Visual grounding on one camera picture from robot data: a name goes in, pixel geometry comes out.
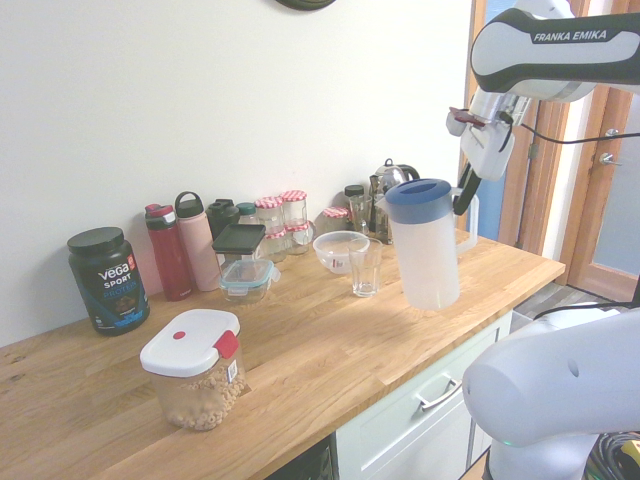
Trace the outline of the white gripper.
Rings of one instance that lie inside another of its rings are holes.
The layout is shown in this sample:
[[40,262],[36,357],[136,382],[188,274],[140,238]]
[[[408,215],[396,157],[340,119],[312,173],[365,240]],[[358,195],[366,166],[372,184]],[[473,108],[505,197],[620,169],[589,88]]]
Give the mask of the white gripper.
[[515,137],[508,123],[495,122],[483,127],[467,124],[460,143],[469,162],[458,181],[461,193],[454,198],[453,211],[458,216],[467,211],[482,180],[497,181],[503,176]]

